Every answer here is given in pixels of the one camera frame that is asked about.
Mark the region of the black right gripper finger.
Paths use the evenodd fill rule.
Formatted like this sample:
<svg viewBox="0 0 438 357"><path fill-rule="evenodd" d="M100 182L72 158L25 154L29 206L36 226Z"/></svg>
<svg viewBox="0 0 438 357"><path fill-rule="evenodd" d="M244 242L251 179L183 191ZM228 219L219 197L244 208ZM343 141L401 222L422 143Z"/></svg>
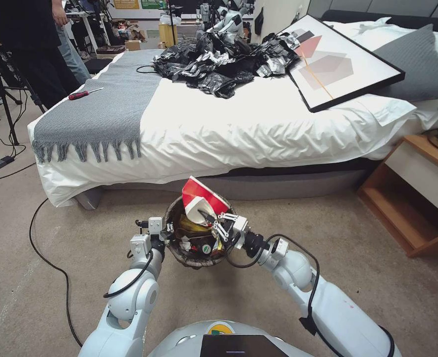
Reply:
<svg viewBox="0 0 438 357"><path fill-rule="evenodd" d="M199 211L199 214L204 218L205 224L207 226L213 226L214 223L222 223L226 220L235 222L238 219L238 215L231 214L231 213L220 213L220 214L209 214L206 211Z"/></svg>
<svg viewBox="0 0 438 357"><path fill-rule="evenodd" d="M212 221L204 221L203 225L207 227L212 235L219 239L221 242L228 242L230 240L230 229L231 229L231 221L228 220L215 220Z"/></svg>

